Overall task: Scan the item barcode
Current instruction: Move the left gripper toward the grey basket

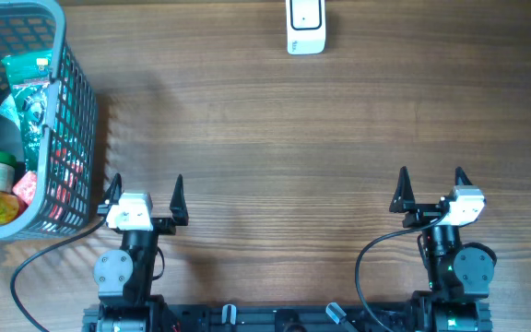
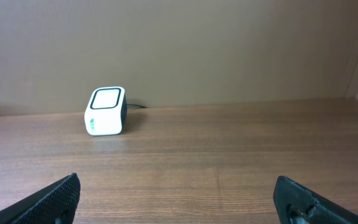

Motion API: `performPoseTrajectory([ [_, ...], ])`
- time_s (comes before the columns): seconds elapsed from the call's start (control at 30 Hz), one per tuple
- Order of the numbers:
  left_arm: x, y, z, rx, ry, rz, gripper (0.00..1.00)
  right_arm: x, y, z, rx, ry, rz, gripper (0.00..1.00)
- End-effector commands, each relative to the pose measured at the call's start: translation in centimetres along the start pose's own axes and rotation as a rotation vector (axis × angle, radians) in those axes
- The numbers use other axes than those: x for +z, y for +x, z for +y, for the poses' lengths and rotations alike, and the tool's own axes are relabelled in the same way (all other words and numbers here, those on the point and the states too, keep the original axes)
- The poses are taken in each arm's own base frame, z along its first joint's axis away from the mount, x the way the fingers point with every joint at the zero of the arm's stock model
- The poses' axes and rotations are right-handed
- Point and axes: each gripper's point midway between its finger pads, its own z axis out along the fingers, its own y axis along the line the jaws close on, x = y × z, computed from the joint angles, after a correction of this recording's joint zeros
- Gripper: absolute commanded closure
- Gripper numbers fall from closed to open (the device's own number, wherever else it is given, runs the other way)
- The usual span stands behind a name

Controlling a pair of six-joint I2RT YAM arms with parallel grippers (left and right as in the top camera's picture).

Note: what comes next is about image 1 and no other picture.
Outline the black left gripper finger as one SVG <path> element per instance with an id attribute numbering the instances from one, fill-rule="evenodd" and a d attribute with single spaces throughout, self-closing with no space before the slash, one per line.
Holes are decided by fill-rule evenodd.
<path id="1" fill-rule="evenodd" d="M 102 196 L 103 204 L 117 204 L 122 195 L 122 176 L 116 173 Z"/>
<path id="2" fill-rule="evenodd" d="M 176 226 L 187 226 L 189 223 L 189 213 L 187 210 L 184 190 L 183 176 L 178 175 L 170 202 L 170 211 L 173 222 Z"/>

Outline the red stick packet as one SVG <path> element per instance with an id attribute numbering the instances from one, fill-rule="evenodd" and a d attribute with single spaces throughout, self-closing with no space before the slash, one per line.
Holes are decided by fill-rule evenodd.
<path id="1" fill-rule="evenodd" d="M 74 190 L 77 186 L 77 176 L 83 172 L 83 163 L 67 148 L 57 150 L 52 162 L 53 170 L 61 178 L 61 183 L 57 184 L 52 190 L 58 204 L 53 205 L 49 217 L 61 220 L 67 212 L 64 204 L 70 202 L 71 190 Z"/>

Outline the small red white packet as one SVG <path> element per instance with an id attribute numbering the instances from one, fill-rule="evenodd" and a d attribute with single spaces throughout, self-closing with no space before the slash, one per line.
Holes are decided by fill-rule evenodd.
<path id="1" fill-rule="evenodd" d="M 33 171 L 26 172 L 13 186 L 12 193 L 19 197 L 28 206 L 33 202 L 37 189 L 37 174 Z"/>

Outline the green 3M product pouch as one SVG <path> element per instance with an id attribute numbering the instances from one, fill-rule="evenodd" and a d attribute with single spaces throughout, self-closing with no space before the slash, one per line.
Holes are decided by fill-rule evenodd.
<path id="1" fill-rule="evenodd" d="M 51 50 L 9 55 L 1 60 L 16 105 L 27 171 L 36 172 L 48 108 Z"/>

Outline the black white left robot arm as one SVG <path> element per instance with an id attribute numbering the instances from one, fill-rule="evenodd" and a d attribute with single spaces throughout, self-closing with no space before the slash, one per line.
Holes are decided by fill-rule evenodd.
<path id="1" fill-rule="evenodd" d="M 125 192 L 115 174 L 98 205 L 107 227 L 122 235 L 118 249 L 102 254 L 93 268 L 100 304 L 84 313 L 84 331 L 180 331 L 181 323 L 164 297 L 151 293 L 161 235 L 173 235 L 189 223 L 183 177 L 177 177 L 168 217 L 153 217 L 149 193 Z"/>

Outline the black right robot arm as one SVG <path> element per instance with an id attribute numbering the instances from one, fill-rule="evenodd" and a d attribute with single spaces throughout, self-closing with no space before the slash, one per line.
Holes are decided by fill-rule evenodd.
<path id="1" fill-rule="evenodd" d="M 415 200 L 408 170 L 402 167 L 389 211 L 404 213 L 403 227 L 420 235 L 418 249 L 428 291 L 416 290 L 407 302 L 406 331 L 489 332 L 489 305 L 497 256 L 482 243 L 463 243 L 460 229 L 478 220 L 486 206 L 483 192 L 462 168 L 454 187 L 435 204 Z"/>

